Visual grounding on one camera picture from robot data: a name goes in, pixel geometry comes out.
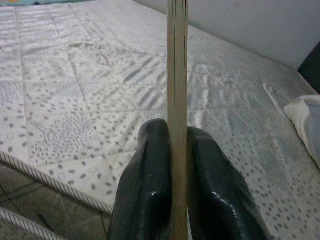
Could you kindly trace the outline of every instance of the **mattress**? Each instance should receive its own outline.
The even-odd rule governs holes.
[[[0,8],[0,159],[111,212],[140,126],[166,119],[166,16],[130,0]],[[210,133],[276,239],[317,240],[320,173],[283,108],[296,71],[188,29],[188,125]]]

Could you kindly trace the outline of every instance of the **mattress cover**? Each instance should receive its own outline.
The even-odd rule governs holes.
[[[130,0],[0,8],[0,159],[111,212],[140,126],[166,119],[166,16]],[[320,236],[320,173],[283,108],[297,73],[189,27],[188,125],[241,171],[276,239]]]

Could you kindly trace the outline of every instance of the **white cloth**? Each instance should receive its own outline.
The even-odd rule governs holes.
[[[284,112],[320,168],[320,96],[301,96],[285,106]]]
[[[166,119],[166,19],[131,0],[0,7],[0,151],[112,208],[141,125]],[[241,171],[275,238],[316,240],[320,174],[279,113],[312,91],[292,69],[188,35],[188,125]]]

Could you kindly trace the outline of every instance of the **wooden stick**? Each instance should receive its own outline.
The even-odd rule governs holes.
[[[188,0],[168,0],[167,99],[171,141],[171,240],[188,239],[187,51]]]

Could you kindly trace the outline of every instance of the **patterned fabric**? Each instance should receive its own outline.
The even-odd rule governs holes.
[[[0,22],[0,151],[112,208],[140,126],[166,119],[166,16],[96,0],[2,7]],[[283,112],[313,93],[292,69],[189,27],[188,124],[241,171],[276,239],[320,234],[319,169]]]

